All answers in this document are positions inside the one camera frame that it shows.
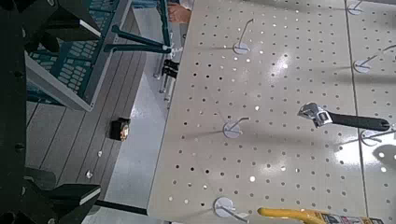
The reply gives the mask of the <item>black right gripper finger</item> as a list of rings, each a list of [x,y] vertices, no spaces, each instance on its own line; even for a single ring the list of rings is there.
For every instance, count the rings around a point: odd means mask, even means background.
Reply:
[[[18,0],[24,44],[92,41],[102,37],[100,28],[83,0]]]
[[[33,224],[81,224],[101,193],[96,184],[62,184],[53,172],[26,168],[21,212]]]

